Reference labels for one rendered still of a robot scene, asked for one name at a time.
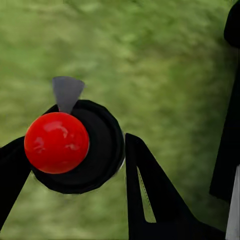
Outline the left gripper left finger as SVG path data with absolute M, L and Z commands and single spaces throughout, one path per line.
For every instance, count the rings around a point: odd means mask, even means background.
M 0 148 L 0 230 L 32 170 L 24 140 L 22 136 Z

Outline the pesticide atomizer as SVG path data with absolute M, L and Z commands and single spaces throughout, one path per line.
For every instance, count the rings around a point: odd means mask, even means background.
M 126 161 L 119 121 L 103 105 L 79 97 L 85 82 L 75 77 L 51 79 L 57 104 L 28 128 L 24 148 L 36 178 L 65 195 L 100 188 Z

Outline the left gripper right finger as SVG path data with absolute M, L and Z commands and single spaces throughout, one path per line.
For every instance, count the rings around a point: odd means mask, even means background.
M 125 134 L 129 240 L 210 240 L 145 142 Z M 145 220 L 139 168 L 156 222 Z

